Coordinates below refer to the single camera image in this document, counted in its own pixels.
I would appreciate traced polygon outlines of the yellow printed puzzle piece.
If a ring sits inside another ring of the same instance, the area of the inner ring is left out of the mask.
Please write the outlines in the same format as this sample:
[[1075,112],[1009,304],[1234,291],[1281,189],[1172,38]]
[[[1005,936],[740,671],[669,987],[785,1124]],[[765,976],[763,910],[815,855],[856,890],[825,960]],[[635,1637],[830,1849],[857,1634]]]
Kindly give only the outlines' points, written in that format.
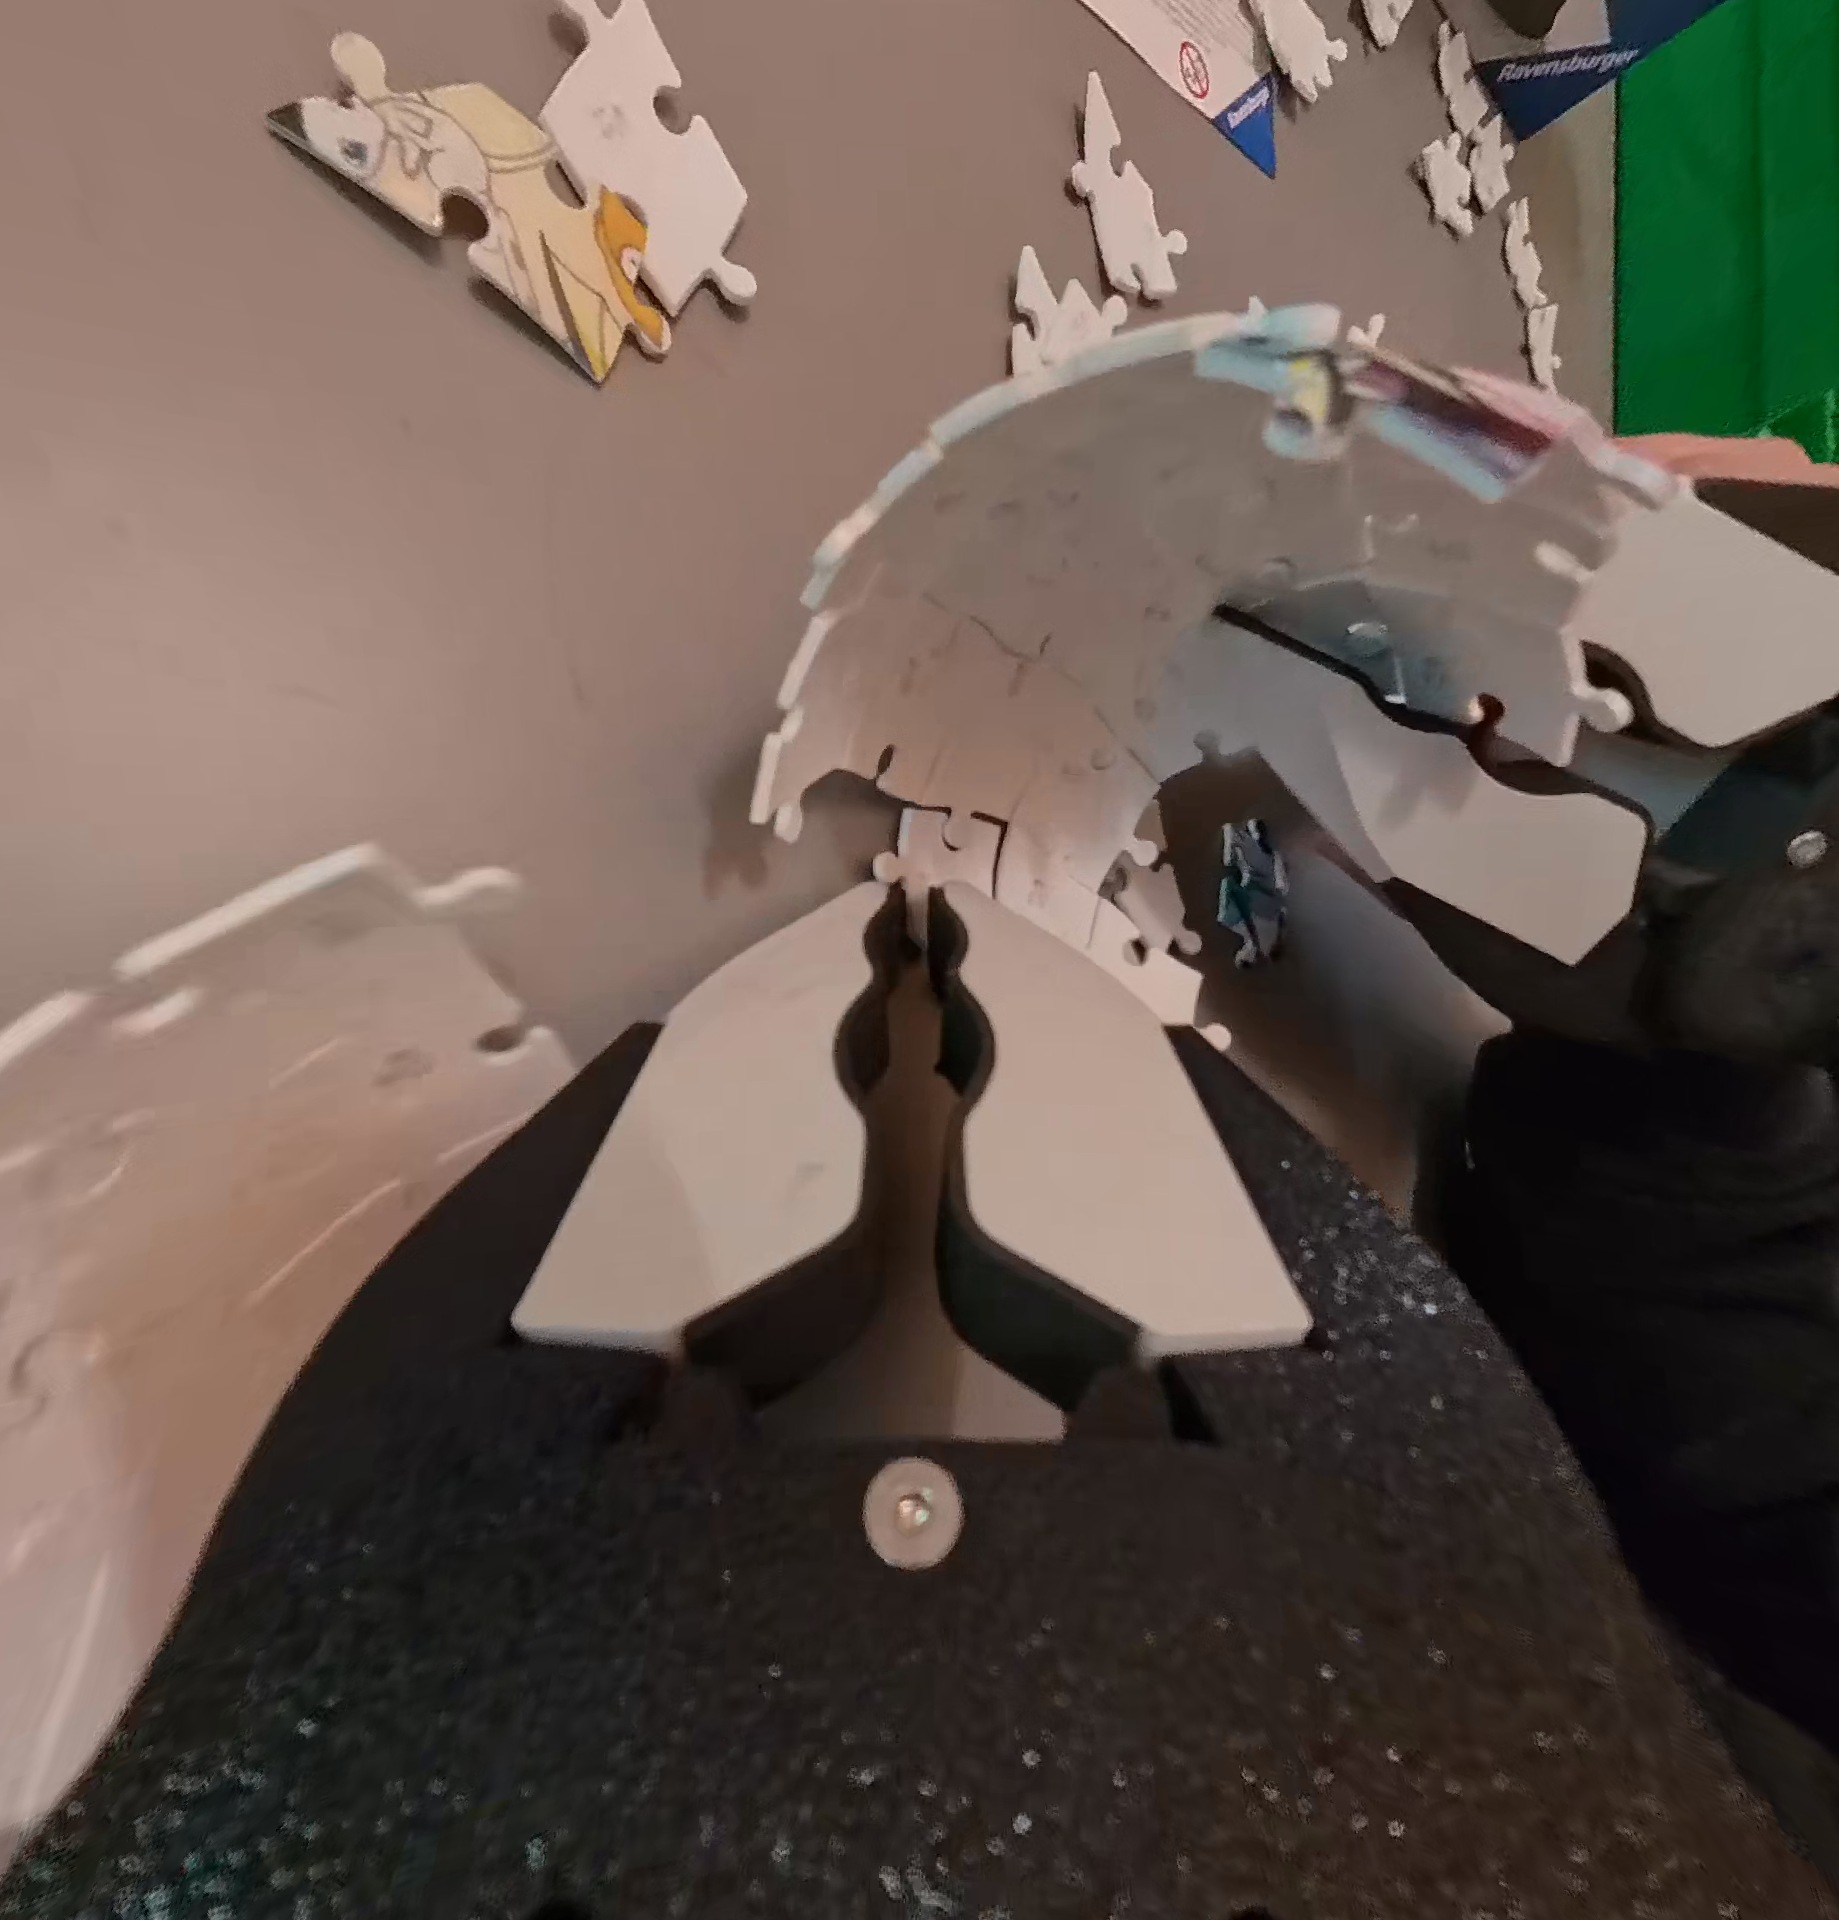
[[551,338],[589,382],[604,382],[626,345],[661,361],[672,324],[640,287],[647,228],[608,187],[570,180],[554,138],[486,84],[396,89],[378,46],[331,41],[340,93],[268,113],[266,127],[403,224],[440,235],[452,204],[483,219],[467,246],[474,276]]

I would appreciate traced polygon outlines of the person's right hand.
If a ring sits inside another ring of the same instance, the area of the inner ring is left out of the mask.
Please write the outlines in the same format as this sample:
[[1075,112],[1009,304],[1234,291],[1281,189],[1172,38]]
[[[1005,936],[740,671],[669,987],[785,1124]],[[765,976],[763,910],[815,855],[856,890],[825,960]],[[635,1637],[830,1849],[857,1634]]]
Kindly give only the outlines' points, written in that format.
[[1839,488],[1839,464],[1815,460],[1798,442],[1779,436],[1620,436],[1618,443],[1691,483]]

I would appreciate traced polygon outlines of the bowl-shaped assembled puzzle section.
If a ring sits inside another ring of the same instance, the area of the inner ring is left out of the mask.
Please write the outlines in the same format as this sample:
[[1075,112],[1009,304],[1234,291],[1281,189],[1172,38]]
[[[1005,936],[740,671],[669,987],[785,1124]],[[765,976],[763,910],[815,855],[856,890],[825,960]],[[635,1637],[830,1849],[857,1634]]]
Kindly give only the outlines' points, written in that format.
[[751,820],[795,840],[845,771],[994,825],[975,888],[1133,979],[1172,932],[1112,870],[1202,752],[1259,755],[1218,616],[1513,786],[1642,813],[1571,776],[1629,723],[1575,606],[1673,491],[1566,399],[1347,345],[1324,304],[1138,329],[962,401],[822,540]]

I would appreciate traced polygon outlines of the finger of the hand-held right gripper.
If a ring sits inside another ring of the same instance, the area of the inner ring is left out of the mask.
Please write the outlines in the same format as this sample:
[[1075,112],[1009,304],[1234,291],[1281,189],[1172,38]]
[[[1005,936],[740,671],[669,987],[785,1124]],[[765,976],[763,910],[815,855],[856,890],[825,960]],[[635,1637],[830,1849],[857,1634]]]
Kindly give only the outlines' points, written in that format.
[[1352,675],[1218,616],[1249,743],[1372,881],[1402,881],[1575,964],[1632,910],[1651,827],[1598,790],[1528,790],[1462,732],[1391,719]]
[[1676,475],[1662,505],[1622,519],[1575,637],[1668,737],[1725,751],[1839,696],[1839,572]]

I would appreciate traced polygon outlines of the green plastic bin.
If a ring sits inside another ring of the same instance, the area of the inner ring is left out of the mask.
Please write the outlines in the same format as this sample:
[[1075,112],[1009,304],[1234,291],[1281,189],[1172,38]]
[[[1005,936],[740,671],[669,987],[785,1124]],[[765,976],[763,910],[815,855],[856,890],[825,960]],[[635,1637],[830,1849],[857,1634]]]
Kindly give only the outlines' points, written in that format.
[[1839,464],[1839,2],[1728,2],[1618,84],[1614,424]]

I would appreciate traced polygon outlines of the arc-shaped assembled puzzle section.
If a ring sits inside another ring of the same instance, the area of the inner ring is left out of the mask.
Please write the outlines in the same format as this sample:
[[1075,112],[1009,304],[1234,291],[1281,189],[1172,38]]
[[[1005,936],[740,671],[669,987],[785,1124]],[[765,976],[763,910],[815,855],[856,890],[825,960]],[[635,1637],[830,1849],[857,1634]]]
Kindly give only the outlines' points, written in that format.
[[520,890],[344,849],[0,1032],[0,1872],[315,1343],[570,1080],[467,925]]

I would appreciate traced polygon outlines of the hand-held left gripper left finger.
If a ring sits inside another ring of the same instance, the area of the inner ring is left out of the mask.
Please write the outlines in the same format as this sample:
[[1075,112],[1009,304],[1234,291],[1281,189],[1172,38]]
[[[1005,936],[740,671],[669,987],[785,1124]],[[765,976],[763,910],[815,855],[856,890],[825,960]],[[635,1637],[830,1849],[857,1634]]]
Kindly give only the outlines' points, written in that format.
[[510,1325],[725,1374],[816,1374],[878,1309],[867,1104],[908,903],[869,881],[684,997]]

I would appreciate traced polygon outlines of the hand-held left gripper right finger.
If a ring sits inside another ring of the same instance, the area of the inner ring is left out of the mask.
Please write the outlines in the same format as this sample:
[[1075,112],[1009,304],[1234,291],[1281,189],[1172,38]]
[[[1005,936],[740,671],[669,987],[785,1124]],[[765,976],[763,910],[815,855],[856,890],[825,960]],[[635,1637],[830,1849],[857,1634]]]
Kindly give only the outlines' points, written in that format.
[[1314,1313],[1174,1029],[971,885],[931,891],[927,960],[957,1095],[935,1234],[957,1336],[1060,1410],[1100,1379],[1301,1345]]

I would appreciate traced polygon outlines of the colourful printed puzzle piece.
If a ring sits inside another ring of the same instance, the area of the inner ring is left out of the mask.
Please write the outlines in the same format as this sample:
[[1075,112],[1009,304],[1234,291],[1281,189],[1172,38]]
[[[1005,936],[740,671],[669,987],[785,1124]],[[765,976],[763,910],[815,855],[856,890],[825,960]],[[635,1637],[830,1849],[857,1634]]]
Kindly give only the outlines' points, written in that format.
[[1225,824],[1218,922],[1232,934],[1238,969],[1253,971],[1278,959],[1288,923],[1288,896],[1288,869],[1268,824]]

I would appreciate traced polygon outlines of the scatter of white pieces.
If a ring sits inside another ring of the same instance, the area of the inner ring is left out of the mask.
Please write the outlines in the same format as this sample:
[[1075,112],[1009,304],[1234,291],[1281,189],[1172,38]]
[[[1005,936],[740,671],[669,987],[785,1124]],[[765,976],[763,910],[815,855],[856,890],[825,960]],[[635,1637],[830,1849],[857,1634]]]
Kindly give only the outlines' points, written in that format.
[[[702,285],[737,306],[760,290],[756,276],[730,256],[740,234],[749,194],[711,125],[693,116],[676,129],[661,102],[684,86],[678,62],[647,5],[557,5],[583,32],[583,44],[554,86],[541,125],[570,161],[570,180],[608,187],[630,204],[647,228],[640,284],[678,317]],[[1249,5],[1262,25],[1278,81],[1314,100],[1347,60],[1347,44],[1332,36],[1313,5]],[[1470,235],[1480,219],[1508,205],[1500,260],[1525,319],[1525,359],[1533,380],[1556,387],[1558,302],[1544,290],[1542,256],[1530,235],[1530,205],[1511,196],[1513,136],[1483,89],[1462,32],[1437,31],[1437,90],[1446,129],[1413,161],[1433,219],[1456,235]],[[1148,180],[1120,161],[1122,136],[1097,76],[1088,79],[1080,112],[1080,156],[1072,190],[1090,209],[1100,270],[1108,290],[1092,306],[1094,334],[1124,321],[1124,295],[1145,302],[1177,291],[1174,261],[1187,250],[1181,229],[1159,228]]]

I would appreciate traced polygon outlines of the blue puzzle box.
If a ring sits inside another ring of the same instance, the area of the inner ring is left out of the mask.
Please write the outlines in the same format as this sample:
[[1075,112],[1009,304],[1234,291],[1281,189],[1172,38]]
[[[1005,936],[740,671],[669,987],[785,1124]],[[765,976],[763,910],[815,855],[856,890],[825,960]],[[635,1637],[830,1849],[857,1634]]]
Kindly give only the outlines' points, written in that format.
[[1476,59],[1508,130],[1538,136],[1701,23],[1717,2],[1488,2],[1497,52]]

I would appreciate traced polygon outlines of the white instruction leaflet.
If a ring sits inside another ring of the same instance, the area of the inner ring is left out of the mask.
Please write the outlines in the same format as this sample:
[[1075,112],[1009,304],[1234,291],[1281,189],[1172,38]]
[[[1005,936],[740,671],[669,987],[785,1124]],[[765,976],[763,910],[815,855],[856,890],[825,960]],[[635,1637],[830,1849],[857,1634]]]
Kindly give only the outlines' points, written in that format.
[[1278,76],[1246,2],[1082,2],[1148,68],[1275,177]]

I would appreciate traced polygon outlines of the person's right forearm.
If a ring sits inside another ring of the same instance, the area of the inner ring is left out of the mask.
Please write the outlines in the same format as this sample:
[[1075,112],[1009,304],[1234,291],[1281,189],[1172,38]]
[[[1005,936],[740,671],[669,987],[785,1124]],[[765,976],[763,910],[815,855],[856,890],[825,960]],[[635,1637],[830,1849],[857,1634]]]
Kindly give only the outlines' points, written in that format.
[[1648,1601],[1839,1761],[1839,1065],[1513,1029],[1441,1221]]

